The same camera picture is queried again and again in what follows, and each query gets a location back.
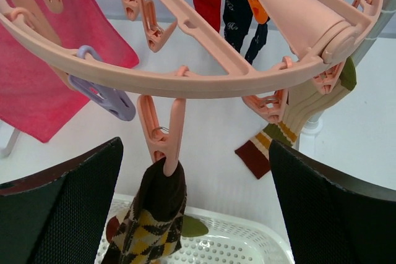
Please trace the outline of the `pink round clip hanger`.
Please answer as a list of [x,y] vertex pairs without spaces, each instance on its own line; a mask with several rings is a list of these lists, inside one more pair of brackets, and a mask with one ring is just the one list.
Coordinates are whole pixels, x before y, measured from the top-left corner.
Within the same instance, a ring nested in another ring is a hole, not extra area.
[[49,0],[1,0],[1,26],[44,62],[68,89],[97,100],[114,116],[136,109],[153,161],[179,160],[187,100],[241,98],[286,138],[291,102],[321,108],[350,89],[343,78],[352,53],[367,37],[383,0],[259,0],[287,53],[259,70],[248,63],[185,0],[131,0],[142,17],[137,40],[144,60],[123,63],[124,50],[105,35],[98,45],[63,47],[44,14]]

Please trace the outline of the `brown argyle sock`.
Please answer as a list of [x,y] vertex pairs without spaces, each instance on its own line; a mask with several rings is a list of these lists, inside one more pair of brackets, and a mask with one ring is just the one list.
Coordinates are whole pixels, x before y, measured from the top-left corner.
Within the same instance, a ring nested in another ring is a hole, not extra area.
[[106,224],[109,246],[102,263],[153,263],[181,248],[186,207],[184,169],[163,173],[165,159],[147,168],[132,204]]

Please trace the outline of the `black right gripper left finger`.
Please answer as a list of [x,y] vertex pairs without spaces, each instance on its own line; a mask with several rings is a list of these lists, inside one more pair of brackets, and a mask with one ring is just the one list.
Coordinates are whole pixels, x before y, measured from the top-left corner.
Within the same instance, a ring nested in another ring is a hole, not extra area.
[[122,158],[115,137],[1,184],[1,263],[94,263]]

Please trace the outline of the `beige striped sock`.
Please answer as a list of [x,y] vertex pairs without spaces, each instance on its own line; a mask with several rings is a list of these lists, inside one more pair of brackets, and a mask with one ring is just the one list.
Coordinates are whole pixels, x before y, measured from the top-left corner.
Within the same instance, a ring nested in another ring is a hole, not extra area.
[[276,124],[267,124],[263,130],[251,137],[244,145],[235,150],[242,162],[256,179],[270,171],[269,147],[272,140],[278,140],[292,147],[304,125],[315,114],[338,103],[356,87],[355,65],[351,57],[334,86],[326,95],[317,91],[313,83],[307,81],[291,88],[283,119]]

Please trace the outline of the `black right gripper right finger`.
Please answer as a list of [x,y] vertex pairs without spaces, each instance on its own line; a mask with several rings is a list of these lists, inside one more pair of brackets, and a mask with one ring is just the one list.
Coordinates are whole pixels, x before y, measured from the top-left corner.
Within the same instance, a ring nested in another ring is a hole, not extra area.
[[272,177],[295,263],[395,263],[395,191],[279,141]]

